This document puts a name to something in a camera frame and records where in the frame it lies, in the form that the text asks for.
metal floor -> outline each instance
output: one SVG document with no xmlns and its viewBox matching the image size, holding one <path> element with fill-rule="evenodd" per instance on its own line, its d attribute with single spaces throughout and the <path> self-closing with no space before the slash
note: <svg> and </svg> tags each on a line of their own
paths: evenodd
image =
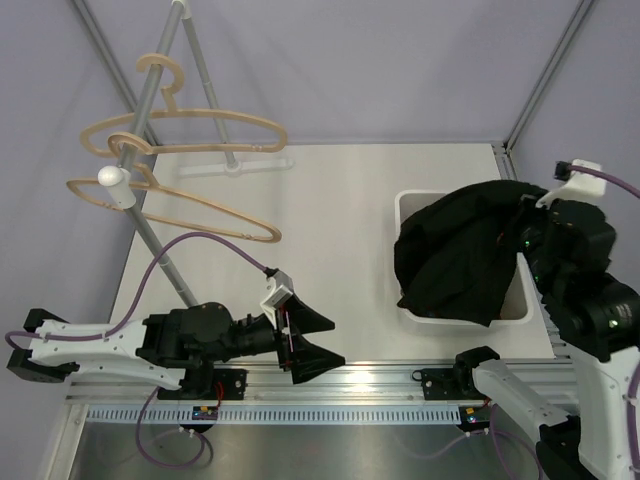
<svg viewBox="0 0 640 480">
<path fill-rule="evenodd" d="M 168 470 L 134 454 L 134 425 L 85 426 L 71 480 L 501 480 L 491 438 L 472 437 L 436 460 L 420 459 L 461 435 L 453 426 L 214 426 L 206 433 L 214 461 L 201 468 Z M 167 430 L 143 427 L 143 441 Z M 147 451 L 158 460 L 180 463 L 199 448 L 175 435 Z M 537 478 L 532 460 L 505 443 L 510 467 L 522 479 Z M 201 464 L 206 463 L 206 452 Z"/>
</svg>

hanger hook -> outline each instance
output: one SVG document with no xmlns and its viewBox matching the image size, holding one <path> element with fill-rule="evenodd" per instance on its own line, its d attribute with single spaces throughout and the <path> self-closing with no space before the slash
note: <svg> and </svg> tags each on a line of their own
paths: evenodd
<svg viewBox="0 0 640 480">
<path fill-rule="evenodd" d="M 173 73 L 173 83 L 171 85 L 164 86 L 160 89 L 164 102 L 167 104 L 167 110 L 175 112 L 177 110 L 176 101 L 173 98 L 175 93 L 178 93 L 184 85 L 184 72 L 177 62 L 159 53 L 147 53 L 142 55 L 136 62 L 136 70 L 138 72 L 144 72 L 151 65 L 162 65 L 168 68 Z"/>
</svg>

black garment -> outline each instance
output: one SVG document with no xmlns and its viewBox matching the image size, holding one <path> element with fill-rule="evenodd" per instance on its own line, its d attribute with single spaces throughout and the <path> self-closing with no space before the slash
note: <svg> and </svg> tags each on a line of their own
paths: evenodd
<svg viewBox="0 0 640 480">
<path fill-rule="evenodd" d="M 403 297 L 398 306 L 421 317 L 489 326 L 499 318 L 519 245 L 505 231 L 522 195 L 546 193 L 511 180 L 469 185 L 414 213 L 394 246 Z"/>
</svg>

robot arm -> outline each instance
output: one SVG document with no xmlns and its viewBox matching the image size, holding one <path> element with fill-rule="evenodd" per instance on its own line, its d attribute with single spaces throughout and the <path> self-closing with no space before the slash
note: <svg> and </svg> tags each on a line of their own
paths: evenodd
<svg viewBox="0 0 640 480">
<path fill-rule="evenodd" d="M 143 381 L 162 387 L 160 398 L 196 399 L 213 396 L 218 381 L 213 362 L 275 351 L 278 363 L 290 371 L 293 383 L 306 382 L 345 359 L 304 338 L 333 330 L 332 321 L 304 305 L 284 272 L 268 277 L 264 311 L 258 317 L 234 321 L 219 303 L 205 303 L 127 323 L 117 334 L 104 336 L 110 325 L 72 325 L 42 309 L 34 309 L 24 329 L 40 338 L 28 349 L 14 350 L 9 370 L 36 382 L 62 382 L 67 376 L 85 381 Z M 89 341 L 47 339 L 48 335 L 104 338 Z"/>
<path fill-rule="evenodd" d="M 637 419 L 627 411 L 636 401 L 627 392 L 640 364 L 640 297 L 606 273 L 615 231 L 588 203 L 604 186 L 559 167 L 557 176 L 569 181 L 541 199 L 524 198 L 515 231 L 542 303 L 571 351 L 580 418 L 542 399 L 493 351 L 482 351 L 480 360 L 477 351 L 460 354 L 456 367 L 470 379 L 468 389 L 493 399 L 525 430 L 552 480 L 626 480 L 634 475 L 629 443 L 638 441 L 629 436 Z"/>
</svg>

light gray wall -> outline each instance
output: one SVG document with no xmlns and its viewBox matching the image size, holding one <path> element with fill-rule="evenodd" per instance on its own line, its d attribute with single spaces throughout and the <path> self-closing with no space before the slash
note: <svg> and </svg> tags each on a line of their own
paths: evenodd
<svg viewBox="0 0 640 480">
<path fill-rule="evenodd" d="M 514 152 L 521 179 L 555 185 L 557 160 L 582 158 L 640 186 L 640 2 L 600 1 Z M 607 186 L 618 231 L 612 273 L 640 289 L 640 203 Z"/>
<path fill-rule="evenodd" d="M 155 50 L 169 0 L 89 4 L 138 90 L 135 62 Z M 191 1 L 221 106 L 281 122 L 293 143 L 503 140 L 576 4 Z M 171 56 L 187 76 L 179 103 L 206 105 L 182 29 Z M 165 142 L 216 138 L 210 120 L 164 122 Z"/>
<path fill-rule="evenodd" d="M 105 322 L 132 229 L 65 181 L 104 165 L 78 135 L 124 113 L 121 102 L 62 0 L 3 5 L 0 65 L 0 330 L 19 329 L 31 307 Z M 32 480 L 68 386 L 14 377 L 0 343 L 0 477 Z"/>
</svg>

